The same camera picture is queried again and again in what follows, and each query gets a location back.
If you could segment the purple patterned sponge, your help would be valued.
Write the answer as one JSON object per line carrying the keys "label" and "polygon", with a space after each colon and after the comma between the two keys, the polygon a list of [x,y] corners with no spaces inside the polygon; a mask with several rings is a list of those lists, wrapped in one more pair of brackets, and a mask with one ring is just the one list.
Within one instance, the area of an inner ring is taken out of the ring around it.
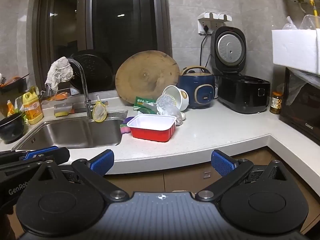
{"label": "purple patterned sponge", "polygon": [[133,116],[128,116],[121,124],[120,124],[120,132],[121,134],[129,134],[131,133],[131,129],[127,126],[127,123],[133,119]]}

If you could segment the red white food tray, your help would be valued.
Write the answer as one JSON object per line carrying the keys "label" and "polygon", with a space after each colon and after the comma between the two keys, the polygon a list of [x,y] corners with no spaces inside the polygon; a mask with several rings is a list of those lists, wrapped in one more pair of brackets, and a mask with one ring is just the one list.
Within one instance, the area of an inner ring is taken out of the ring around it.
{"label": "red white food tray", "polygon": [[134,138],[168,142],[175,133],[176,117],[171,115],[140,114],[127,123]]}

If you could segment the green snack wrapper short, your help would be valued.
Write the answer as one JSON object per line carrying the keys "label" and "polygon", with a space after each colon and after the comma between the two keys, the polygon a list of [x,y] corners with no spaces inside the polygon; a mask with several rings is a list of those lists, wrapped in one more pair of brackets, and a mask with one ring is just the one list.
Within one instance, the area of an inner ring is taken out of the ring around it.
{"label": "green snack wrapper short", "polygon": [[136,97],[134,111],[138,111],[143,114],[157,114],[157,106],[155,100]]}

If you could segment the white tissue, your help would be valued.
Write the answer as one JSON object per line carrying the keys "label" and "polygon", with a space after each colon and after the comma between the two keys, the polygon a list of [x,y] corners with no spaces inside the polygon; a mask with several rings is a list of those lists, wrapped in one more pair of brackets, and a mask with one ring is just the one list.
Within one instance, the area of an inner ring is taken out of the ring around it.
{"label": "white tissue", "polygon": [[176,117],[176,126],[181,126],[186,119],[186,115],[182,113],[176,106],[169,105],[164,110],[165,115]]}

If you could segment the white paper instant-noodle cup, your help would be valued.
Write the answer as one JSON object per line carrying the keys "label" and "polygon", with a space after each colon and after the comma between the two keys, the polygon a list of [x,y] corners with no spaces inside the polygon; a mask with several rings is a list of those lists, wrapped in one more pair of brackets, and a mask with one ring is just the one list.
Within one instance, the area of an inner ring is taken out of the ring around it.
{"label": "white paper instant-noodle cup", "polygon": [[187,92],[176,86],[170,85],[163,90],[163,94],[172,96],[176,101],[177,108],[183,112],[189,106],[189,96]]}

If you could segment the silver round scouring pad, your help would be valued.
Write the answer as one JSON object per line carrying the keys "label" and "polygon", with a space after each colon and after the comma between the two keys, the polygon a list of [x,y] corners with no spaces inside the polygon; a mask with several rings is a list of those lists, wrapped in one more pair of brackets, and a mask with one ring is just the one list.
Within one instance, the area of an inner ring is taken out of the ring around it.
{"label": "silver round scouring pad", "polygon": [[176,100],[172,95],[162,94],[156,100],[157,112],[160,115],[165,115],[165,110],[171,106],[176,106]]}

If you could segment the chrome kitchen faucet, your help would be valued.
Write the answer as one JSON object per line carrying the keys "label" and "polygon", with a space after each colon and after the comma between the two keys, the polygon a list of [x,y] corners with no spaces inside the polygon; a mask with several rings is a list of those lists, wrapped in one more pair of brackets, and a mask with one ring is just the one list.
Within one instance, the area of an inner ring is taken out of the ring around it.
{"label": "chrome kitchen faucet", "polygon": [[89,120],[92,120],[92,111],[93,111],[93,107],[92,107],[92,103],[91,100],[88,97],[88,89],[87,89],[87,82],[86,82],[86,77],[85,77],[85,72],[84,69],[82,67],[82,65],[76,61],[73,58],[67,58],[68,62],[71,64],[74,64],[79,72],[80,72],[80,77],[81,77],[81,84],[82,84],[82,90],[84,93],[84,97],[85,97],[85,107],[86,107],[86,113],[87,113],[87,117]]}

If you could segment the stainless steel sink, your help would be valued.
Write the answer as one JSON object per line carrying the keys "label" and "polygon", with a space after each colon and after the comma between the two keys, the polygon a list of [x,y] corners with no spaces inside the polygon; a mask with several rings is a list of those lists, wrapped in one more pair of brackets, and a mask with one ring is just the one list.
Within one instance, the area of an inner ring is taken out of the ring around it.
{"label": "stainless steel sink", "polygon": [[15,150],[40,150],[50,146],[68,149],[115,146],[121,142],[120,124],[127,110],[111,112],[103,122],[77,117],[45,121],[28,133]]}

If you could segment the yellow detergent bottle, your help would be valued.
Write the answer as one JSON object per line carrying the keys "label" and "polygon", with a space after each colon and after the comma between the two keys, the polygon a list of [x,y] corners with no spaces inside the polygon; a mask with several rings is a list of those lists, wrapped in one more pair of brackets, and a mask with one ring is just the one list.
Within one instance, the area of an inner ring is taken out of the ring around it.
{"label": "yellow detergent bottle", "polygon": [[28,124],[35,125],[43,118],[39,97],[35,92],[27,92],[23,94],[22,101]]}

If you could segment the yellow green sponge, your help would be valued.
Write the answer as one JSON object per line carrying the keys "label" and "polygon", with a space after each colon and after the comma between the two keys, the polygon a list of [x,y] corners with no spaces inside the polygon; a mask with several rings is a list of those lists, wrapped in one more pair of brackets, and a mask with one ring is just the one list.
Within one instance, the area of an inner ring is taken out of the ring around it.
{"label": "yellow green sponge", "polygon": [[68,116],[73,111],[72,103],[60,103],[54,106],[54,116],[56,118],[62,116]]}

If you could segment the glass jar of sauce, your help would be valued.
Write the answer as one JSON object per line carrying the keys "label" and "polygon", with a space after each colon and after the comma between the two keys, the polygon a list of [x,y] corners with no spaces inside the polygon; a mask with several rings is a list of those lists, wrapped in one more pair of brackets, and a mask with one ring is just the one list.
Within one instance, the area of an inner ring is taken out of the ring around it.
{"label": "glass jar of sauce", "polygon": [[281,113],[281,106],[283,100],[283,93],[282,92],[272,92],[271,96],[271,103],[270,103],[270,112],[273,114],[280,114]]}

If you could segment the black microwave oven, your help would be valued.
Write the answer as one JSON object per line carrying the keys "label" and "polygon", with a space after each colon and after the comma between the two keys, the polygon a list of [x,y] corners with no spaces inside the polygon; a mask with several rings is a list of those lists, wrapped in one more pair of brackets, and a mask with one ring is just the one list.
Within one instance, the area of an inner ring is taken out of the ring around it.
{"label": "black microwave oven", "polygon": [[280,120],[319,144],[319,76],[286,68]]}

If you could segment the black round pan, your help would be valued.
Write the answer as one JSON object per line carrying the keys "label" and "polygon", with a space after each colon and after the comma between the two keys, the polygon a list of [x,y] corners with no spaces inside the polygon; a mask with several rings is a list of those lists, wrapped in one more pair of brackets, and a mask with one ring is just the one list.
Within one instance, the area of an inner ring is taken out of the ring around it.
{"label": "black round pan", "polygon": [[88,49],[73,53],[71,58],[81,64],[89,93],[115,88],[114,70],[106,53]]}

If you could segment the round wooden cutting board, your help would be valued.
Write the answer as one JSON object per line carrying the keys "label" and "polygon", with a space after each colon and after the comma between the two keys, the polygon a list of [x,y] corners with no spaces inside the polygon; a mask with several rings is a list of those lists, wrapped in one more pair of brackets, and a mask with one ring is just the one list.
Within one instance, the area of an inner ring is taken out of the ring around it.
{"label": "round wooden cutting board", "polygon": [[136,97],[156,100],[169,85],[176,85],[180,69],[168,54],[147,50],[136,53],[121,64],[116,73],[118,95],[134,104]]}

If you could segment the white foam box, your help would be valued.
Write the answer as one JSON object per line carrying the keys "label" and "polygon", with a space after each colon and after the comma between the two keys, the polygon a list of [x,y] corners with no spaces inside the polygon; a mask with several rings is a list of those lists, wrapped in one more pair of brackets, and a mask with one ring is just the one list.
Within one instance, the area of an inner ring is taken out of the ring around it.
{"label": "white foam box", "polygon": [[319,29],[272,30],[273,63],[319,75]]}

